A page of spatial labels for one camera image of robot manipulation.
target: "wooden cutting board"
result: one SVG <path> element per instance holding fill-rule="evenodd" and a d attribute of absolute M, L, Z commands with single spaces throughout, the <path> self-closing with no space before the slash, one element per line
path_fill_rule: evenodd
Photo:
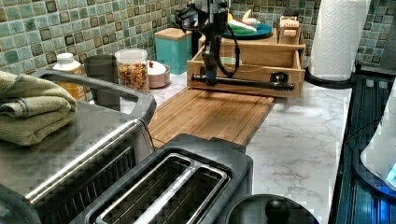
<path fill-rule="evenodd" d="M 272 97 L 186 88 L 157 108 L 148 129 L 156 148 L 180 133 L 246 146 L 273 104 Z"/>

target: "marble countertop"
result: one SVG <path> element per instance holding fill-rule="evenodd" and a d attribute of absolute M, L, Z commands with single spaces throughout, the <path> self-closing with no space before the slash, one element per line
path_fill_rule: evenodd
<path fill-rule="evenodd" d="M 151 90 L 157 105 L 186 87 L 186 73 Z M 298 99 L 276 99 L 247 145 L 253 159 L 253 194 L 280 195 L 328 223 L 351 90 L 305 82 Z"/>

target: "black appliance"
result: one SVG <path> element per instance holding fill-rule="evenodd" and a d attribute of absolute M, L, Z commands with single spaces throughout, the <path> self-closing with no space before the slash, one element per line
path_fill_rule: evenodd
<path fill-rule="evenodd" d="M 395 199 L 382 192 L 382 183 L 377 178 L 362 176 L 361 170 L 357 170 L 360 166 L 354 165 L 380 123 L 394 78 L 367 70 L 360 70 L 355 76 L 332 199 L 331 224 L 396 223 Z"/>

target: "toaster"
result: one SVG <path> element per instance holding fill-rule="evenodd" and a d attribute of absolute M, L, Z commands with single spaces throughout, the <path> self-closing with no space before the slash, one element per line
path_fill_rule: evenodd
<path fill-rule="evenodd" d="M 69 223 L 153 152 L 147 125 L 156 103 L 151 94 L 90 77 L 53 70 L 34 76 L 135 102 L 131 114 L 78 102 L 74 120 L 41 143 L 0 141 L 0 223 Z"/>

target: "green kitchen towel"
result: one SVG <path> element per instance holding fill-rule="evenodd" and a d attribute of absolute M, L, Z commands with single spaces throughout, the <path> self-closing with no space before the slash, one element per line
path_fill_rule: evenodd
<path fill-rule="evenodd" d="M 0 139 L 21 146 L 40 143 L 76 113 L 76 100 L 55 83 L 0 72 Z"/>

